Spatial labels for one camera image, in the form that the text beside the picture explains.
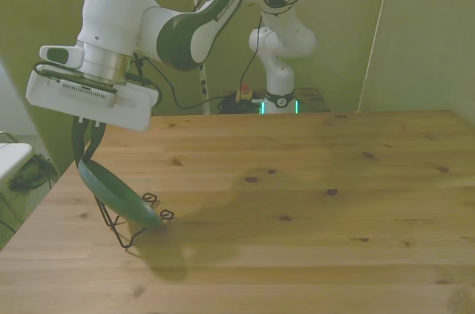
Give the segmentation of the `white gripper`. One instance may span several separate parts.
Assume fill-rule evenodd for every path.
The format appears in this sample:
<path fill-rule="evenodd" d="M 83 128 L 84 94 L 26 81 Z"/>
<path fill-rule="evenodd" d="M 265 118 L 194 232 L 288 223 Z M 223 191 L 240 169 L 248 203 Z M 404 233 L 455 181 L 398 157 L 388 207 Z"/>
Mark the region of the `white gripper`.
<path fill-rule="evenodd" d="M 92 158 L 102 142 L 106 124 L 135 131 L 146 130 L 151 120 L 151 108 L 158 99 L 156 90 L 141 86 L 121 85 L 115 92 L 77 85 L 61 86 L 55 107 L 57 111 L 75 116 L 71 129 L 74 160 Z M 91 127 L 86 150 L 86 121 L 83 118 L 99 122 Z"/>

